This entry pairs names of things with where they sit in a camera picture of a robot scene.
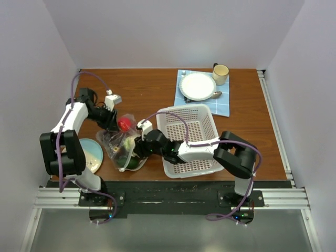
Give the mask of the clear zip top bag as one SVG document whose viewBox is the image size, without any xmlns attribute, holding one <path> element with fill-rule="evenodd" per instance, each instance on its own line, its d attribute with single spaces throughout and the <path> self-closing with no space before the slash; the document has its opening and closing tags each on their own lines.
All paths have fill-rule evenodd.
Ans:
<svg viewBox="0 0 336 252">
<path fill-rule="evenodd" d="M 132 114 L 125 114 L 121 117 L 127 117 L 132 121 L 132 128 L 128 132 L 120 131 L 107 131 L 107 130 L 100 130 L 96 134 L 96 139 L 98 142 L 104 147 L 109 159 L 112 161 L 113 166 L 120 172 L 124 171 L 137 171 L 139 170 L 146 162 L 146 158 L 141 159 L 139 158 L 134 152 L 130 153 L 127 152 L 123 147 L 123 142 L 127 137 L 139 137 L 140 133 L 136 129 L 137 122 L 135 120 L 134 115 Z M 126 157 L 128 160 L 131 157 L 136 157 L 139 159 L 139 165 L 135 170 L 129 170 L 125 168 L 119 168 L 117 166 L 117 159 L 121 157 Z"/>
</svg>

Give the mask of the fake green pepper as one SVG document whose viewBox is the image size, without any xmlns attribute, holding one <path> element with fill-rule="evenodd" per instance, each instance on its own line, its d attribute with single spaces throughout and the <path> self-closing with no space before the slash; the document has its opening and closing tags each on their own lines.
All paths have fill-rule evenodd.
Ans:
<svg viewBox="0 0 336 252">
<path fill-rule="evenodd" d="M 117 159 L 117 166 L 119 168 L 135 170 L 138 167 L 139 162 L 139 159 L 136 157 L 131 157 L 129 160 L 126 157 L 122 157 Z"/>
</svg>

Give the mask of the fake white cauliflower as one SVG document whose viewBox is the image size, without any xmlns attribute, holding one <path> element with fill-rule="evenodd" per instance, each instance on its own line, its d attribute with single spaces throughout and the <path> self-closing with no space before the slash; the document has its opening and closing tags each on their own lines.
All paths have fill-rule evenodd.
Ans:
<svg viewBox="0 0 336 252">
<path fill-rule="evenodd" d="M 123 147 L 127 152 L 132 153 L 135 148 L 135 137 L 127 137 L 123 142 Z"/>
</svg>

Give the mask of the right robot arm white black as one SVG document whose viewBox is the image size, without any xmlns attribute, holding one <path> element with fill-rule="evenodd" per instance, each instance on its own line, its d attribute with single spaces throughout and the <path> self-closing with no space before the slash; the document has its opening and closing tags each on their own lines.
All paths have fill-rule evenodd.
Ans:
<svg viewBox="0 0 336 252">
<path fill-rule="evenodd" d="M 170 140 L 162 131 L 151 130 L 136 137 L 134 144 L 134 153 L 140 158 L 155 154 L 174 165 L 214 160 L 235 177 L 235 203 L 246 206 L 253 199 L 254 174 L 260 166 L 256 160 L 261 162 L 261 154 L 254 145 L 229 131 L 211 140 L 187 142 Z"/>
</svg>

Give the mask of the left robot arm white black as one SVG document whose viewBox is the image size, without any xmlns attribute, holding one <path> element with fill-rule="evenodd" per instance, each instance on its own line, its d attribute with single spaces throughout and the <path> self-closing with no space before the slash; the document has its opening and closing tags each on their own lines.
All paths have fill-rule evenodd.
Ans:
<svg viewBox="0 0 336 252">
<path fill-rule="evenodd" d="M 87 167 L 78 132 L 85 119 L 96 122 L 101 129 L 117 130 L 114 106 L 121 102 L 121 97 L 108 90 L 103 105 L 98 107 L 96 96 L 89 88 L 80 89 L 78 97 L 67 101 L 65 113 L 58 124 L 50 132 L 41 134 L 39 142 L 46 172 L 59 178 L 60 191 L 73 182 L 80 188 L 85 200 L 95 206 L 103 206 L 111 197 L 103 179 Z"/>
</svg>

